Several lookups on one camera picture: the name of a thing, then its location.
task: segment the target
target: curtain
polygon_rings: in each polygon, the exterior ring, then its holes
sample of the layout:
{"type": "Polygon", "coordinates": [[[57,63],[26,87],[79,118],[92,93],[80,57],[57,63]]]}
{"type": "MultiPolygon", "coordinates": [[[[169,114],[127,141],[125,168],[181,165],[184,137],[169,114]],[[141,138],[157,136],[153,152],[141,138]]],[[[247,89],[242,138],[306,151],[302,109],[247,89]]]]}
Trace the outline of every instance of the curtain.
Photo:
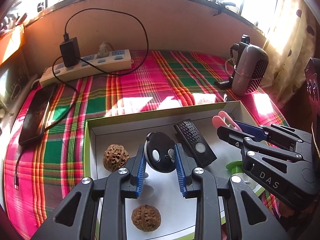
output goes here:
{"type": "Polygon", "coordinates": [[[269,64],[260,86],[282,108],[305,81],[316,47],[316,19],[303,0],[278,0],[264,45],[269,64]]]}

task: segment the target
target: space heater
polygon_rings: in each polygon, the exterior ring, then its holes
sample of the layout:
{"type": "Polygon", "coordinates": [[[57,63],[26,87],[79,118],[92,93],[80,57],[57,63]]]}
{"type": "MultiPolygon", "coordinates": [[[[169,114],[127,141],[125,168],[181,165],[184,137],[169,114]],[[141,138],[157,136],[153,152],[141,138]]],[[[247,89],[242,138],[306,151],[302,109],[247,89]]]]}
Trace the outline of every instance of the space heater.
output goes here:
{"type": "Polygon", "coordinates": [[[232,75],[228,80],[216,81],[215,84],[223,90],[232,88],[238,96],[255,92],[268,67],[267,53],[260,47],[250,44],[250,37],[243,35],[241,42],[231,47],[230,55],[234,62],[232,75]],[[233,50],[238,52],[236,62],[233,58],[233,50]]]}

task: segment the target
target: pink clip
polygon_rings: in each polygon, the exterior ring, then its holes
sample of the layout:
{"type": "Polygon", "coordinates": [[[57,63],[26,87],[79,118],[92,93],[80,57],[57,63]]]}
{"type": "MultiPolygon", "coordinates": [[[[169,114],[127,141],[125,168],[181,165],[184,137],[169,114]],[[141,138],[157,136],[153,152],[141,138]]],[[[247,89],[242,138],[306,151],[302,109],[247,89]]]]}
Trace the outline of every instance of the pink clip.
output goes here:
{"type": "Polygon", "coordinates": [[[220,126],[228,126],[225,122],[225,119],[227,119],[230,122],[230,124],[233,125],[234,129],[242,132],[241,128],[232,120],[232,118],[225,111],[220,111],[218,115],[214,116],[212,118],[212,124],[216,129],[218,129],[220,126]]]}
{"type": "Polygon", "coordinates": [[[226,122],[220,116],[212,117],[212,124],[213,126],[218,129],[220,126],[228,126],[226,122]]]}
{"type": "Polygon", "coordinates": [[[229,123],[230,123],[231,125],[233,125],[236,130],[239,130],[240,132],[242,132],[242,130],[241,130],[241,128],[239,127],[239,125],[237,125],[237,124],[233,121],[233,119],[232,119],[225,111],[220,111],[220,112],[218,113],[218,116],[220,116],[220,117],[223,118],[224,120],[227,119],[227,120],[229,121],[229,123]]]}

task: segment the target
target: green spool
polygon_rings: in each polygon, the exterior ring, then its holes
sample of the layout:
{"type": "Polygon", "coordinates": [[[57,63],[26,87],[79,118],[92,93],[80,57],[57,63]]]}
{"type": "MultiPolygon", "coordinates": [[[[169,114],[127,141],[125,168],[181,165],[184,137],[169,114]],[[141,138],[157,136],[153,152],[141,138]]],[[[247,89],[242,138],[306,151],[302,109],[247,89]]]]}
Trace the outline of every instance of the green spool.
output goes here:
{"type": "Polygon", "coordinates": [[[243,173],[242,171],[242,161],[235,161],[227,164],[226,168],[231,171],[232,175],[235,173],[243,173]]]}

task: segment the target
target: black remote control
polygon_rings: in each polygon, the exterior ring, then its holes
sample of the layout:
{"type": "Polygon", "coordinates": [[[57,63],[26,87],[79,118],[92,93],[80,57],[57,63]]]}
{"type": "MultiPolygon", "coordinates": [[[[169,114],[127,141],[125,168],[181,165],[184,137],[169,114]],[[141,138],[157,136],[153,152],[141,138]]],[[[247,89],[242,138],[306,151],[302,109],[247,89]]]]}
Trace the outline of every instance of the black remote control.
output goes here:
{"type": "Polygon", "coordinates": [[[217,159],[208,143],[190,119],[176,123],[174,128],[178,133],[178,140],[181,141],[180,143],[183,146],[187,145],[199,167],[204,168],[217,159]]]}

